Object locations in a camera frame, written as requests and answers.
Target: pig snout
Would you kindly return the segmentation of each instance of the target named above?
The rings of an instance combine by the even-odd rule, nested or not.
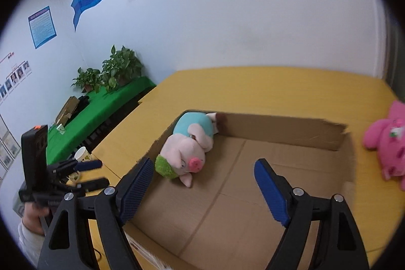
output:
[[[204,166],[203,161],[197,157],[192,158],[188,163],[188,168],[192,173],[197,173],[201,171],[203,169],[203,166]]]

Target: green leaves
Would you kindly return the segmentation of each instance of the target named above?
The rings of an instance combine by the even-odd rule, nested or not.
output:
[[[88,68],[86,71],[83,71],[82,68],[78,69],[77,78],[73,78],[75,81],[72,86],[78,86],[80,89],[83,89],[85,85],[90,85],[96,91],[96,85],[98,85],[98,90],[100,89],[101,79],[100,79],[100,70]]]
[[[114,77],[110,77],[108,80],[108,85],[114,89],[117,86],[117,80]]]
[[[122,80],[130,81],[141,77],[142,68],[143,65],[133,50],[122,46],[121,50],[117,51],[113,45],[110,58],[103,61],[102,85],[110,92],[119,85],[118,82],[122,84]]]

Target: pink stuffed toy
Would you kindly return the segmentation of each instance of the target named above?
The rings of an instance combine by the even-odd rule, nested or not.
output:
[[[367,129],[363,145],[377,149],[383,179],[401,176],[400,187],[405,191],[405,104],[394,101],[388,118],[379,119]]]

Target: black cable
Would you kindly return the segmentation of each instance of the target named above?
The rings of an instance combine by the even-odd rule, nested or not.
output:
[[[103,258],[103,256],[101,255],[101,253],[98,250],[94,249],[94,251],[97,252],[98,254],[100,254],[100,258],[97,259],[97,262],[100,262],[100,260]]]

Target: blue gripper pad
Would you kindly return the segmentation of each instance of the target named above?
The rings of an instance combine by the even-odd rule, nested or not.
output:
[[[287,227],[290,223],[290,216],[287,213],[287,201],[260,160],[254,165],[254,177],[273,218],[281,222],[284,227]]]
[[[140,168],[137,169],[136,177],[120,201],[119,219],[122,224],[134,217],[153,178],[154,166],[150,159],[142,161],[138,165]]]

